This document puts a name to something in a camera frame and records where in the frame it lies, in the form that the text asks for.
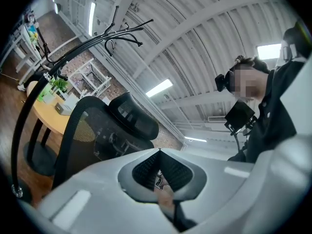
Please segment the green plant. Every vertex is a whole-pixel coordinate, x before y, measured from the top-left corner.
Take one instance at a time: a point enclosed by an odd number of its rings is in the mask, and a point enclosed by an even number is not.
[[[57,79],[53,83],[53,91],[55,92],[57,89],[60,89],[62,92],[64,92],[67,89],[67,84],[68,82],[66,82],[64,79]]]

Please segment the table leg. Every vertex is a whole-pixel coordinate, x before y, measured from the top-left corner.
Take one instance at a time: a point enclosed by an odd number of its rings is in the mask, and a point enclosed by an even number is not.
[[[34,126],[33,132],[31,133],[31,137],[30,137],[29,144],[28,144],[28,152],[26,156],[26,159],[28,162],[31,162],[33,158],[36,141],[37,141],[41,127],[42,127],[42,122],[41,120],[38,119]]]
[[[57,155],[46,145],[51,132],[50,129],[47,128],[45,131],[41,143],[37,141],[41,127],[42,122],[38,119],[31,134],[30,141],[24,147],[24,156],[27,164],[36,173],[44,176],[52,176],[55,173]]]
[[[45,133],[44,133],[42,141],[41,141],[42,147],[45,147],[45,143],[47,142],[50,133],[51,133],[51,130],[49,128],[47,128],[47,130],[45,130]]]

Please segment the round wooden table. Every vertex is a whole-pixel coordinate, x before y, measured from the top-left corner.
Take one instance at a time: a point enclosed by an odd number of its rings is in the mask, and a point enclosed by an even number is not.
[[[27,87],[27,96],[31,93],[36,85],[32,81]],[[50,104],[36,100],[33,105],[33,112],[38,117],[34,126],[29,142],[24,147],[24,155],[28,165],[37,173],[45,176],[52,176],[55,173],[56,153],[46,145],[50,132],[63,135],[69,116],[60,115],[54,106],[56,103],[63,103],[64,100],[56,95],[54,101]],[[37,138],[42,125],[47,127],[42,141],[38,142]]]

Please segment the black mesh office chair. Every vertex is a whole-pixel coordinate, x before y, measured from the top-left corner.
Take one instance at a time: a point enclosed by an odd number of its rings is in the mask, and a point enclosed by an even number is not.
[[[145,134],[142,126],[148,130]],[[157,137],[158,130],[130,93],[112,100],[110,106],[99,98],[84,97],[67,123],[52,188],[91,164],[154,148],[150,139]]]

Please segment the potted plant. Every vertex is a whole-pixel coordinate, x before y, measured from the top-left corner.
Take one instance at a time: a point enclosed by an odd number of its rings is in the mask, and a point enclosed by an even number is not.
[[[67,89],[67,83],[64,79],[56,79],[52,83],[51,90],[43,96],[43,101],[47,104],[50,104],[55,98],[55,92],[60,89],[64,92]]]

